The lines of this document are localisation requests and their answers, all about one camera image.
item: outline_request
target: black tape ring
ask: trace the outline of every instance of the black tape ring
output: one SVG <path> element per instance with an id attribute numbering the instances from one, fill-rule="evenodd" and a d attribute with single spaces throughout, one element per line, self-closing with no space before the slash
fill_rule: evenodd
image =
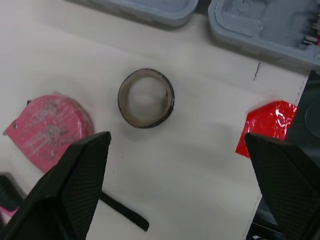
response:
<path id="1" fill-rule="evenodd" d="M 128 107 L 128 96 L 130 88 L 134 83 L 145 77 L 151 77 L 160 81 L 165 87 L 166 92 L 166 100 L 163 112 L 161 112 L 161 114 L 159 114 L 157 118 L 147 121 L 143 121 L 134 117 Z M 151 68 L 143 68 L 131 73 L 121 84 L 118 92 L 118 106 L 121 115 L 128 124 L 138 129 L 150 129 L 159 126 L 170 116 L 170 114 L 174 110 L 174 105 L 175 92 L 170 81 L 161 72 L 158 72 L 157 70 Z"/>

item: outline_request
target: red foil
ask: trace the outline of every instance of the red foil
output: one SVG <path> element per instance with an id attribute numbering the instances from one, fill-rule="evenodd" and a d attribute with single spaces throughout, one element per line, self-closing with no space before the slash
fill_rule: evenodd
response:
<path id="1" fill-rule="evenodd" d="M 250 158 L 245 143 L 246 133 L 255 133 L 285 140 L 297 113 L 297 106 L 286 101 L 274 101 L 250 112 L 235 152 Z"/>

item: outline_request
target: roll of tape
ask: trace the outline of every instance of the roll of tape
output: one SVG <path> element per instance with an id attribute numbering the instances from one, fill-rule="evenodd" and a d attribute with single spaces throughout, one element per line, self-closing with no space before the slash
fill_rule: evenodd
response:
<path id="1" fill-rule="evenodd" d="M 128 101 L 129 91 L 133 84 L 142 78 L 154 78 L 161 82 L 165 88 L 165 101 L 163 111 L 155 118 L 151 120 L 141 120 L 133 116 L 131 113 Z M 118 92 L 118 106 L 123 118 L 128 124 L 139 129 L 150 129 L 162 124 L 172 113 L 175 105 L 175 92 L 174 89 L 166 76 L 161 72 L 151 68 L 143 68 L 130 74 L 124 82 L 121 84 Z"/>

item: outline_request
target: tool case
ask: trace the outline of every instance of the tool case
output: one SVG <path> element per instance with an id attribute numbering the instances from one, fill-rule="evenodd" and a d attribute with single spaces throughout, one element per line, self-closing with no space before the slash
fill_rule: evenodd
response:
<path id="1" fill-rule="evenodd" d="M 193 15 L 198 0 L 76 0 L 139 20 L 179 27 Z"/>
<path id="2" fill-rule="evenodd" d="M 212 0 L 213 35 L 242 50 L 320 70 L 319 0 Z"/>

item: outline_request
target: gray plastic case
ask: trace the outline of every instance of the gray plastic case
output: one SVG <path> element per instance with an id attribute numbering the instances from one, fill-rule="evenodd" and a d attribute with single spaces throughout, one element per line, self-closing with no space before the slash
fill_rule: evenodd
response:
<path id="1" fill-rule="evenodd" d="M 187 23 L 193 15 L 198 0 L 77 0 L 81 3 L 125 13 L 137 19 L 172 27 Z"/>
<path id="2" fill-rule="evenodd" d="M 320 47 L 304 45 L 320 0 L 212 0 L 213 35 L 246 52 L 320 71 Z"/>

